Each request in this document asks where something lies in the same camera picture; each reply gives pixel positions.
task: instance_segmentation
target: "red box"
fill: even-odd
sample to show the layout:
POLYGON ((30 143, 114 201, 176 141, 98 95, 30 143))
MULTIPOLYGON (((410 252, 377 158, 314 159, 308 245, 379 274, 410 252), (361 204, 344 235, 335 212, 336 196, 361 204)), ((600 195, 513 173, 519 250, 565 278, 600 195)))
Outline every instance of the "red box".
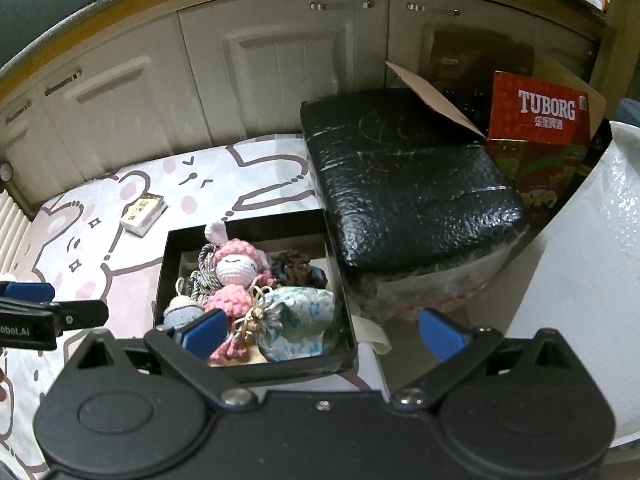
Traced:
POLYGON ((486 150, 543 224, 591 141, 589 99, 526 76, 496 72, 486 150))

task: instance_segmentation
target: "bubble wrap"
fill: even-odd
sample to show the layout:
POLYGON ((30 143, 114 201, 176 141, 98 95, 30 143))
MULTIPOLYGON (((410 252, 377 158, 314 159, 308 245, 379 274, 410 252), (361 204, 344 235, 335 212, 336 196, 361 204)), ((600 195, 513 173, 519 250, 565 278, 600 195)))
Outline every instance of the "bubble wrap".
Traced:
POLYGON ((602 157, 607 171, 602 173, 602 202, 599 212, 607 220, 623 253, 633 262, 640 277, 638 217, 640 200, 640 142, 625 130, 616 135, 615 149, 602 157))

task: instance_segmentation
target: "cardboard flap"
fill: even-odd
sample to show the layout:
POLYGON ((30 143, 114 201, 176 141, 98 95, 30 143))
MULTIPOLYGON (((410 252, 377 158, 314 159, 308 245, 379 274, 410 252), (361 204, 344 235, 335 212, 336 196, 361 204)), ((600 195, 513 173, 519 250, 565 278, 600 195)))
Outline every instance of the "cardboard flap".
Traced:
POLYGON ((476 128, 460 110, 458 110, 453 104, 451 104, 451 102, 446 97, 444 97, 444 95, 438 92, 425 79, 394 63, 387 61, 386 64, 391 70, 398 74, 398 77, 402 79, 402 81, 411 90, 413 90, 429 108, 439 113, 440 115, 448 117, 455 123, 468 128, 483 139, 486 138, 484 134, 478 128, 476 128))
POLYGON ((607 100, 577 75, 549 56, 536 55, 534 57, 533 77, 586 92, 589 96, 590 134, 593 139, 604 118, 607 100))

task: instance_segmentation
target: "radiator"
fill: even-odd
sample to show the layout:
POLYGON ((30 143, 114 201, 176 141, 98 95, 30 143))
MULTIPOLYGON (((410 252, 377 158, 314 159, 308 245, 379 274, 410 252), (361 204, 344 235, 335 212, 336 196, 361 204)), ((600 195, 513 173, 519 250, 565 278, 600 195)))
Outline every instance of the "radiator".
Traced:
POLYGON ((11 271, 15 253, 28 225, 29 219, 3 190, 0 193, 0 274, 11 271))

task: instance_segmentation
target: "crocheted doll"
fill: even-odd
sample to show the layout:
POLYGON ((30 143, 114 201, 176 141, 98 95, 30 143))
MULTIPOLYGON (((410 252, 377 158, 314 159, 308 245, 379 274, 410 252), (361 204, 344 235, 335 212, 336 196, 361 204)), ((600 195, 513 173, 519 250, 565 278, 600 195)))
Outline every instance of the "crocheted doll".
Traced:
POLYGON ((326 288, 326 275, 311 265, 309 256, 297 249, 278 254, 271 262, 271 275, 280 286, 312 286, 326 288))
POLYGON ((184 295, 184 279, 175 283, 177 296, 171 300, 164 311, 164 324, 182 328, 204 314, 204 307, 193 298, 184 295))
MULTIPOLYGON (((249 242, 237 238, 229 240, 222 221, 208 225, 205 236, 218 247, 210 263, 223 285, 223 288, 207 300, 205 311, 219 308, 225 311, 231 321, 244 317, 253 304, 248 290, 254 285, 272 285, 274 282, 267 257, 249 242)), ((212 358, 223 358, 224 356, 219 355, 221 352, 222 349, 218 349, 212 358)), ((240 357, 245 352, 244 347, 238 350, 231 348, 226 352, 226 357, 240 357)))

